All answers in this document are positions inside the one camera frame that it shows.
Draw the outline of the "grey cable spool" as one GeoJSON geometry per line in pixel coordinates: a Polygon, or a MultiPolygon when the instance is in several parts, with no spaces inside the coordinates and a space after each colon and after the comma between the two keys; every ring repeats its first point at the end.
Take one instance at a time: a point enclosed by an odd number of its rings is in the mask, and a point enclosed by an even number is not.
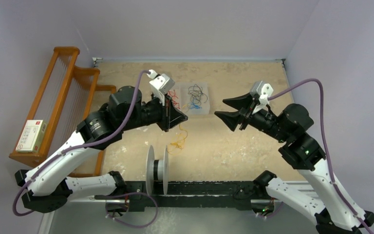
{"type": "Polygon", "coordinates": [[[168,193],[169,158],[168,147],[165,147],[163,159],[155,159],[154,148],[149,146],[146,159],[146,192],[153,194],[154,182],[163,183],[163,194],[168,193]]]}

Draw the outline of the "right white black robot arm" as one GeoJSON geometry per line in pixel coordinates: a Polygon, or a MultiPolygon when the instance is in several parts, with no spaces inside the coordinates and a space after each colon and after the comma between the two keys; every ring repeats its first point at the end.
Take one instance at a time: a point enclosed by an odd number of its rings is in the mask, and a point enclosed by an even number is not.
{"type": "Polygon", "coordinates": [[[302,175],[317,194],[310,197],[292,188],[274,173],[264,171],[254,180],[259,198],[276,198],[308,218],[320,234],[358,234],[374,224],[374,213],[360,208],[346,190],[335,188],[337,178],[329,169],[328,158],[307,130],[313,120],[305,107],[289,104],[279,115],[270,109],[257,111],[256,98],[250,94],[224,99],[234,112],[216,111],[232,131],[252,126],[277,140],[282,158],[302,175]]]}

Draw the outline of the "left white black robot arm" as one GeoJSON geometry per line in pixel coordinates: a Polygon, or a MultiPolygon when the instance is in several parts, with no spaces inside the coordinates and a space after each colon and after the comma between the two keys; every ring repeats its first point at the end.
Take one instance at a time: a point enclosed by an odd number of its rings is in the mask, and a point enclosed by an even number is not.
{"type": "Polygon", "coordinates": [[[164,100],[152,97],[142,101],[142,93],[133,86],[121,87],[110,95],[107,103],[90,113],[66,142],[43,163],[31,170],[15,174],[21,200],[27,213],[49,213],[67,202],[89,196],[111,196],[121,199],[127,190],[119,172],[111,171],[92,177],[71,177],[87,158],[122,139],[125,131],[156,124],[167,132],[187,121],[168,95],[164,100]]]}

